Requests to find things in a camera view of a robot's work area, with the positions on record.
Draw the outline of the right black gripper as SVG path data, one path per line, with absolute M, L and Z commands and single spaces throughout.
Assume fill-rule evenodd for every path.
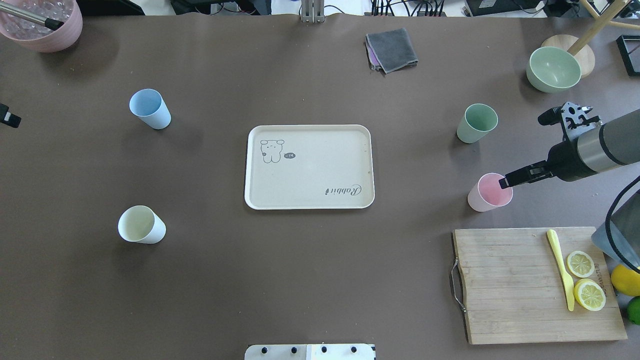
M 561 125 L 562 141 L 548 151 L 546 161 L 535 162 L 506 174 L 499 180 L 501 189 L 553 177 L 560 178 L 564 182 L 575 182 L 602 173 L 603 170 L 593 169 L 585 162 L 578 147 L 581 135 L 592 130 L 595 131 L 594 136 L 598 135 L 598 127 L 602 123 L 597 115 L 592 118 L 587 116 L 592 110 L 593 108 L 589 105 L 565 102 L 540 114 L 537 119 L 540 125 Z

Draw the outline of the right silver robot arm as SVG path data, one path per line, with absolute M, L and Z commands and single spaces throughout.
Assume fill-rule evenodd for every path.
M 537 119 L 540 125 L 561 125 L 562 141 L 548 151 L 546 160 L 501 178 L 500 187 L 507 189 L 553 177 L 575 182 L 637 163 L 640 159 L 639 112 L 629 112 L 602 123 L 598 116 L 588 118 L 590 111 L 590 106 L 565 102 L 540 114 Z M 598 248 L 634 272 L 639 270 L 639 195 L 633 194 L 622 207 L 619 203 L 638 182 L 633 180 L 618 194 L 593 237 Z M 618 222 L 613 218 L 615 209 L 619 210 Z

